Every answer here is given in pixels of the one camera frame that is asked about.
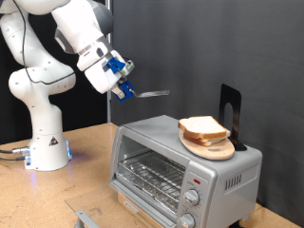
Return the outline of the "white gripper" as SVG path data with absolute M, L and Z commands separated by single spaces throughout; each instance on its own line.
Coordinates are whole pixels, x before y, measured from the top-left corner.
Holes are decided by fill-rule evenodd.
M 85 70 L 85 76 L 100 93 L 111 91 L 119 98 L 124 98 L 124 92 L 115 85 L 122 77 L 121 71 L 125 67 L 122 56 L 112 50 L 104 58 Z

